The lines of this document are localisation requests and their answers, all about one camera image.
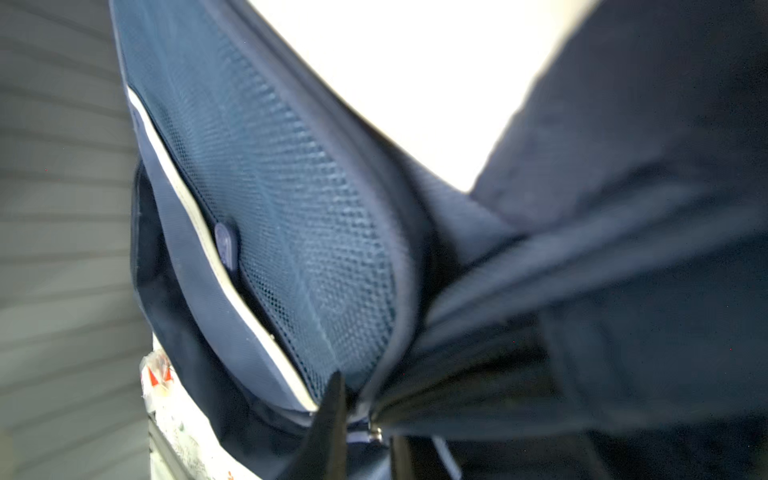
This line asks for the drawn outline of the navy blue student backpack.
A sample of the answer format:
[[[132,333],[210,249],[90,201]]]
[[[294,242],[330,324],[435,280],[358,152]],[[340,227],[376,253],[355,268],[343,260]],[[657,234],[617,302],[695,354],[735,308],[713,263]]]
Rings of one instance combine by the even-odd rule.
[[[767,5],[604,1],[462,193],[243,1],[115,1],[140,308],[282,479],[335,372],[347,478],[767,475]]]

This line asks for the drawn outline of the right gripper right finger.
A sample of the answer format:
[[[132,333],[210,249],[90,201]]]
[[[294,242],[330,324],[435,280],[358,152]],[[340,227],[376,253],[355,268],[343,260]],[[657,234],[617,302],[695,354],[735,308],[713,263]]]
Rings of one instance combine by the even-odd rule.
[[[450,474],[429,438],[393,436],[390,439],[394,480],[449,480]]]

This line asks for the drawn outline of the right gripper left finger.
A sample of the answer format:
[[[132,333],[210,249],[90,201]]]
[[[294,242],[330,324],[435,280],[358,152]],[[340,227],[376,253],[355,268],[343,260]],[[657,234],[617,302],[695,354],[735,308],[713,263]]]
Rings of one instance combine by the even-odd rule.
[[[288,467],[287,480],[347,478],[347,397],[343,375],[335,372],[313,423]]]

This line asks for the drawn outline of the red card box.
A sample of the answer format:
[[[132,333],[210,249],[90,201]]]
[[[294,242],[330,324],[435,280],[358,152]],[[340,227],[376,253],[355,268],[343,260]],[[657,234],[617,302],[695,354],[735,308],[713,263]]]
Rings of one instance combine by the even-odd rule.
[[[148,414],[154,414],[171,396],[174,377],[171,362],[165,352],[153,350],[145,356],[139,368],[142,399]]]

